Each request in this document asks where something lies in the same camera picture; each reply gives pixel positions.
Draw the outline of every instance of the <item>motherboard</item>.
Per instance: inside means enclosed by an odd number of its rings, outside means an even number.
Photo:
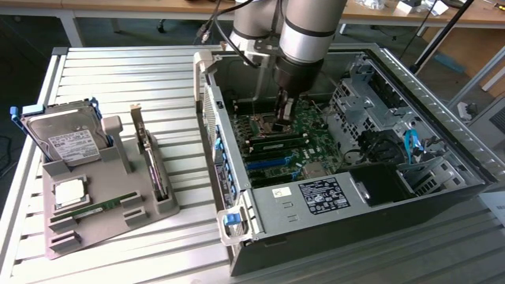
[[[254,188],[327,176],[343,165],[338,143],[328,132],[330,113],[315,101],[299,100],[298,119],[276,125],[274,112],[232,115],[247,174]]]

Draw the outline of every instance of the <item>wooden table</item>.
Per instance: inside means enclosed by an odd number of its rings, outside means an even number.
[[[84,44],[75,18],[207,20],[215,5],[206,0],[192,2],[186,0],[0,0],[0,14],[59,17],[71,45],[82,47]],[[222,7],[227,8],[232,5],[234,2],[226,0]],[[411,13],[406,16],[395,12],[395,7],[396,2],[388,1],[386,9],[371,10],[350,0],[340,22],[343,24],[403,26],[422,24],[427,12]],[[426,27],[444,27],[455,13],[456,9],[451,8],[442,16],[430,16]],[[220,19],[232,20],[234,14],[223,15]],[[505,28],[505,17],[503,12],[494,9],[490,3],[476,0],[456,27]]]

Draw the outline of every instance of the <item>white metal table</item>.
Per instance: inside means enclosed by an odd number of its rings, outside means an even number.
[[[195,46],[71,49],[39,103],[95,96],[126,123],[140,103],[182,212],[56,260],[44,257],[40,151],[24,144],[0,221],[0,283],[503,283],[505,229],[474,199],[426,224],[231,278],[192,98]]]

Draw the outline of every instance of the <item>floor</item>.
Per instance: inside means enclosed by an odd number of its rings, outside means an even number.
[[[50,17],[0,16],[0,113],[7,114],[11,106],[36,103],[54,47],[70,46],[59,19]],[[110,20],[102,18],[80,18],[79,25],[88,47],[103,46],[160,46],[190,45],[202,21],[166,21],[166,34],[156,30],[156,20],[120,19],[122,32],[114,33]],[[231,23],[224,22],[230,31]],[[338,35],[339,43],[379,43],[392,50],[398,56],[415,33],[414,27],[379,27],[351,25],[348,35]],[[220,37],[215,33],[208,44],[218,44]],[[414,64],[427,46],[422,38],[414,43],[403,57],[407,66]],[[444,100],[450,100],[471,78],[431,60],[419,75],[426,85]],[[480,109],[494,101],[480,88],[475,88],[467,97]],[[19,159],[26,135],[10,121],[9,115],[0,115],[0,209],[6,203],[15,165]],[[10,147],[13,158],[9,159]]]

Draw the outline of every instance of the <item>black pole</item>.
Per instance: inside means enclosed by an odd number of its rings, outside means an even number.
[[[447,34],[451,32],[452,27],[455,26],[456,22],[462,18],[462,16],[463,16],[464,12],[467,11],[468,7],[471,7],[472,3],[474,3],[474,0],[467,0],[466,1],[464,5],[462,6],[460,10],[458,11],[455,17],[452,17],[450,23],[444,27],[443,32],[439,34],[439,36],[436,37],[435,41],[430,45],[430,47],[427,49],[427,52],[419,58],[419,60],[416,61],[415,65],[411,66],[410,69],[411,69],[412,73],[416,74],[416,72],[419,71],[419,68],[422,68],[422,66],[423,66],[424,62],[428,60],[428,58],[430,58],[434,50],[439,47],[439,44],[443,42]]]

